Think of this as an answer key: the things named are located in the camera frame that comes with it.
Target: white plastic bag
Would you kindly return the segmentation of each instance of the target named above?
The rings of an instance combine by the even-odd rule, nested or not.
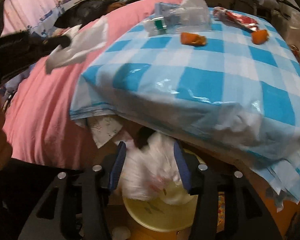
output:
[[[182,0],[180,7],[182,8],[188,8],[188,7],[202,7],[208,11],[209,14],[209,8],[207,6],[207,3],[205,0]]]
[[[154,133],[148,146],[127,151],[119,181],[123,197],[149,201],[158,197],[170,182],[181,184],[174,142],[171,137]]]
[[[72,27],[63,34],[71,38],[71,44],[64,49],[59,45],[50,53],[45,65],[47,74],[51,74],[55,68],[81,63],[85,61],[89,52],[106,45],[107,17],[101,17],[91,28],[81,32],[79,32],[80,26]]]

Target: clothes pile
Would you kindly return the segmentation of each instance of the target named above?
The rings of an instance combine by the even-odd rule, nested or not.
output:
[[[140,0],[84,0],[66,10],[55,22],[57,28],[71,28],[81,24],[81,28],[101,16]]]

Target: white tissue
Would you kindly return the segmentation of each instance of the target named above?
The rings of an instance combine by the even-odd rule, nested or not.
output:
[[[107,42],[108,21],[101,17],[91,28],[79,32],[81,25],[72,27],[63,35],[71,38],[69,47],[56,47],[46,60],[46,73],[51,74],[55,68],[68,66],[85,61],[86,55],[96,49],[101,49]]]

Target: orange food piece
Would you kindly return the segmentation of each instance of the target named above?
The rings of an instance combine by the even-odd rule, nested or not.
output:
[[[268,40],[269,34],[267,30],[257,30],[251,33],[251,38],[254,44],[260,45]]]
[[[207,44],[207,38],[194,33],[181,33],[180,41],[184,45],[204,46]]]

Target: clear plastic container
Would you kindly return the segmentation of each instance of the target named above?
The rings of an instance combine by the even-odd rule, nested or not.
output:
[[[209,10],[202,7],[175,8],[143,21],[149,36],[211,30]]]

